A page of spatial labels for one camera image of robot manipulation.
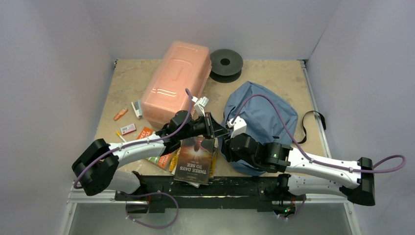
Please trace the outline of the yellow illustrated book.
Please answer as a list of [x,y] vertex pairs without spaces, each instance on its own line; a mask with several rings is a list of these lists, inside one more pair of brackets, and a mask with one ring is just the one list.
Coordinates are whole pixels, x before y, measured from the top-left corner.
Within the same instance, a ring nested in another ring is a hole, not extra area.
[[182,154],[178,150],[174,160],[174,169],[171,172],[174,180],[186,182],[196,188],[207,185],[213,177],[217,157],[217,147],[207,150],[200,147],[195,151],[193,147],[185,147]]

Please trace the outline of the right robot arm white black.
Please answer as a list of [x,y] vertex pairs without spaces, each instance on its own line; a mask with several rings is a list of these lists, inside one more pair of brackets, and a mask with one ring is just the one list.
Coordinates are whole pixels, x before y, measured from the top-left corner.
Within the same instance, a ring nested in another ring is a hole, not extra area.
[[374,165],[371,159],[341,161],[307,154],[279,142],[260,143],[246,133],[220,140],[221,153],[229,163],[240,163],[252,175],[279,173],[276,196],[307,193],[332,194],[362,205],[375,205]]

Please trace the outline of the dark Three Days To See book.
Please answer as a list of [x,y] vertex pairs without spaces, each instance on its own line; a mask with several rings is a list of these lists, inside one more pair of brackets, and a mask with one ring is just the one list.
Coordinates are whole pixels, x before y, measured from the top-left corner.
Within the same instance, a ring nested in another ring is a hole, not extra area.
[[207,185],[215,153],[215,139],[191,137],[182,141],[174,180]]

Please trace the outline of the blue backpack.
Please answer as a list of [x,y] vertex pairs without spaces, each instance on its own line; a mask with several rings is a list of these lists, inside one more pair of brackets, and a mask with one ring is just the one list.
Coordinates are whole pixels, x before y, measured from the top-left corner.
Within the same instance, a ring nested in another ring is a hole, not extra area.
[[[229,96],[224,107],[224,119],[221,125],[226,126],[227,121],[236,115],[243,102],[253,94],[261,94],[269,98],[280,112],[288,130],[292,134],[295,133],[299,119],[297,111],[271,90],[249,81]],[[242,108],[239,117],[244,119],[247,124],[246,133],[257,142],[292,143],[292,139],[283,128],[282,122],[272,105],[262,97],[251,98]]]

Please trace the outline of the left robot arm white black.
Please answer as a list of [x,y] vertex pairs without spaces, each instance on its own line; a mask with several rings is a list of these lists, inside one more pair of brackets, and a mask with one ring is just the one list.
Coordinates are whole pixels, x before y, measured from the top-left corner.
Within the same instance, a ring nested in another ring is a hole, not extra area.
[[172,153],[188,138],[214,139],[229,133],[230,129],[219,124],[210,112],[192,119],[190,112],[181,110],[146,138],[121,143],[96,139],[71,166],[76,176],[73,187],[82,189],[87,196],[96,195],[109,188],[117,169],[124,165]]

